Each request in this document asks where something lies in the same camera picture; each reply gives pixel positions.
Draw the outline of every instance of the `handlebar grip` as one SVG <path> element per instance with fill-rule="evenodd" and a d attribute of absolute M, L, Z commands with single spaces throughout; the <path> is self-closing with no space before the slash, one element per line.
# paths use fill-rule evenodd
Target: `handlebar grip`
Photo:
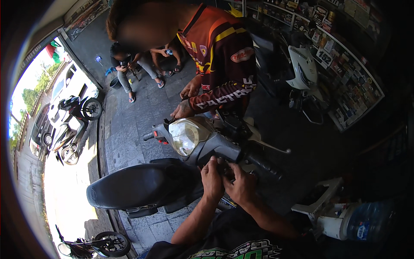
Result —
<path fill-rule="evenodd" d="M 151 138 L 153 138 L 153 137 L 154 137 L 154 133 L 153 133 L 153 132 L 150 132 L 150 133 L 148 133 L 148 134 L 143 135 L 143 136 L 142 136 L 142 139 L 143 139 L 144 141 L 147 141 L 147 140 L 149 140 L 149 139 L 151 139 Z"/>
<path fill-rule="evenodd" d="M 250 163 L 256 165 L 257 167 L 269 171 L 277 177 L 278 181 L 283 177 L 282 170 L 279 167 L 274 165 L 272 162 L 268 161 L 263 156 L 258 155 L 257 153 L 250 152 L 245 156 L 245 159 L 248 160 Z"/>

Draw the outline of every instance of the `flip-flop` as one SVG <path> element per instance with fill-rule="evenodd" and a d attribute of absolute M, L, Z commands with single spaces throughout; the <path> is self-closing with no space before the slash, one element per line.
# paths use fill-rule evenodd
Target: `flip-flop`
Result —
<path fill-rule="evenodd" d="M 174 71 L 168 71 L 168 70 L 166 70 L 165 71 L 165 75 L 163 75 L 164 77 L 170 77 L 170 76 L 172 76 L 174 74 Z"/>
<path fill-rule="evenodd" d="M 158 84 L 158 88 L 161 89 L 165 86 L 165 82 L 164 80 L 161 80 L 161 83 L 157 83 Z"/>
<path fill-rule="evenodd" d="M 182 69 L 181 65 L 176 65 L 176 68 L 174 68 L 174 72 L 179 73 L 179 72 L 181 72 L 181 69 Z"/>
<path fill-rule="evenodd" d="M 135 94 L 132 95 L 132 98 L 129 98 L 129 100 L 131 100 L 131 104 L 135 102 L 137 98 L 135 97 Z"/>

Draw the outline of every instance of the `person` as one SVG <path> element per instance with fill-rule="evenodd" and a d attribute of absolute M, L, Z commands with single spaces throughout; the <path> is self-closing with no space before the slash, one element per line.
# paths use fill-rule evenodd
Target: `person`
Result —
<path fill-rule="evenodd" d="M 217 165 L 212 156 L 201 170 L 204 194 L 171 243 L 155 243 L 146 259 L 322 258 L 311 234 L 299 235 L 256 195 L 253 174 L 229 163 L 229 176 L 220 176 Z M 238 207 L 213 219 L 224 190 Z"/>
<path fill-rule="evenodd" d="M 173 56 L 177 59 L 177 65 L 174 68 L 174 71 L 164 71 L 158 62 L 159 55 L 162 55 L 164 57 L 169 57 L 170 55 L 167 53 L 168 50 L 171 50 L 173 53 Z M 180 49 L 178 46 L 174 44 L 174 40 L 168 43 L 165 46 L 159 47 L 159 48 L 152 48 L 150 49 L 151 55 L 152 55 L 152 62 L 154 63 L 155 67 L 160 71 L 161 75 L 171 76 L 173 73 L 178 73 L 181 71 L 181 57 L 180 57 Z"/>
<path fill-rule="evenodd" d="M 157 72 L 152 67 L 152 61 L 146 55 L 146 53 L 130 53 L 125 47 L 115 42 L 111 45 L 109 50 L 111 54 L 112 66 L 118 71 L 118 79 L 121 85 L 124 87 L 125 92 L 129 95 L 129 102 L 135 102 L 135 93 L 127 79 L 128 69 L 135 69 L 139 64 L 158 85 L 158 88 L 162 88 L 165 82 L 158 77 Z"/>
<path fill-rule="evenodd" d="M 195 61 L 196 76 L 180 93 L 174 118 L 224 106 L 244 115 L 256 87 L 253 41 L 238 19 L 224 10 L 175 1 L 116 0 L 109 12 L 109 38 L 143 50 L 164 46 L 178 35 Z"/>

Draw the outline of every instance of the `orange jersey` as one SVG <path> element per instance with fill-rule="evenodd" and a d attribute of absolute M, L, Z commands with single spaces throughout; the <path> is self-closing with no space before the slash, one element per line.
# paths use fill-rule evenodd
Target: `orange jersey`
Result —
<path fill-rule="evenodd" d="M 234 16 L 201 4 L 177 35 L 202 77 L 204 94 L 189 98 L 195 113 L 241 102 L 256 88 L 253 41 Z"/>

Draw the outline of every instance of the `hair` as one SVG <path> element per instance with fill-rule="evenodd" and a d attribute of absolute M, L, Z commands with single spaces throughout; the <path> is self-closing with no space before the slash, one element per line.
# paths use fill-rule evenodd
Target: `hair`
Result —
<path fill-rule="evenodd" d="M 111 45 L 111 48 L 109 49 L 109 53 L 113 57 L 119 53 L 127 53 L 127 51 L 125 51 L 125 48 L 122 47 L 121 44 L 119 44 L 118 42 L 115 42 L 114 44 Z"/>
<path fill-rule="evenodd" d="M 109 39 L 117 41 L 119 24 L 126 17 L 136 13 L 140 5 L 148 2 L 169 2 L 169 0 L 114 0 L 106 19 L 106 31 L 108 32 Z"/>

